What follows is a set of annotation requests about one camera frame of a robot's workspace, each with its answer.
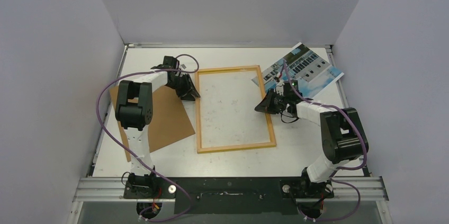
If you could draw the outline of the blue building photo print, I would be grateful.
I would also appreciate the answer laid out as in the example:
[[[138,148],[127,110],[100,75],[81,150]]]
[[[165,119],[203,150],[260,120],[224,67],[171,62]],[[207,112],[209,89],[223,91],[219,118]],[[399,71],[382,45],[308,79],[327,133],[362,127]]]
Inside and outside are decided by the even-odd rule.
[[[298,82],[299,92],[320,101],[339,97],[337,82],[344,73],[331,65],[323,48],[303,43],[293,48],[265,48],[256,59],[261,68],[262,89],[283,92],[288,77]]]

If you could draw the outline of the yellow wooden picture frame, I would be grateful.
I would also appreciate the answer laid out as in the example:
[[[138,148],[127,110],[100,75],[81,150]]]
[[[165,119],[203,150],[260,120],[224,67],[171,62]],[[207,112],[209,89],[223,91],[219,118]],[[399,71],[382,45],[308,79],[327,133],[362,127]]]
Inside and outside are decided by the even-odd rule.
[[[223,73],[239,73],[246,71],[254,71],[256,73],[256,78],[258,80],[258,86],[261,93],[261,97],[264,98],[266,93],[262,87],[263,78],[260,65],[251,66],[236,66],[236,67],[220,67],[220,68],[203,68],[199,69],[194,73],[194,83],[197,90],[200,90],[200,75],[207,74],[223,74]],[[275,132],[273,128],[273,122],[269,114],[265,114],[267,131],[269,135],[269,142],[260,142],[254,144],[243,144],[243,145],[230,145],[230,146],[219,146],[219,147],[203,147],[202,146],[202,131],[201,131],[201,101],[199,98],[195,100],[195,126],[196,126],[196,151],[198,154],[211,154],[211,153],[222,153],[228,151],[238,151],[238,150],[254,150],[262,148],[273,148],[277,146]]]

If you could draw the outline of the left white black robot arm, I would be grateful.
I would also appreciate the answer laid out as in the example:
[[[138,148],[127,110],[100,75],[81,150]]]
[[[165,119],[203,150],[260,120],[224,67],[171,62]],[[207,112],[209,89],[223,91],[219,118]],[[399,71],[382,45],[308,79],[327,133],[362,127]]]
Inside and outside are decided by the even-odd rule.
[[[151,160],[148,127],[153,116],[153,93],[167,86],[183,101],[200,97],[190,73],[178,57],[165,56],[148,75],[134,80],[122,80],[118,85],[115,118],[127,137],[126,151],[131,155],[131,171],[125,184],[127,192],[151,198],[161,192],[155,165]]]

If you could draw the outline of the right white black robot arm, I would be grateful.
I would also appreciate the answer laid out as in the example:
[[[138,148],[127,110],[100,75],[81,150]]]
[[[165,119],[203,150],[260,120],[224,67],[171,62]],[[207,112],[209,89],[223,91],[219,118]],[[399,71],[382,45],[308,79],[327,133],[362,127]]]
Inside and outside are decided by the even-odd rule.
[[[270,89],[255,106],[256,112],[307,120],[319,126],[322,154],[306,167],[289,192],[298,198],[316,198],[332,193],[330,178],[348,162],[367,154],[369,145],[354,108],[338,109],[303,97],[298,82],[284,82],[282,92]]]

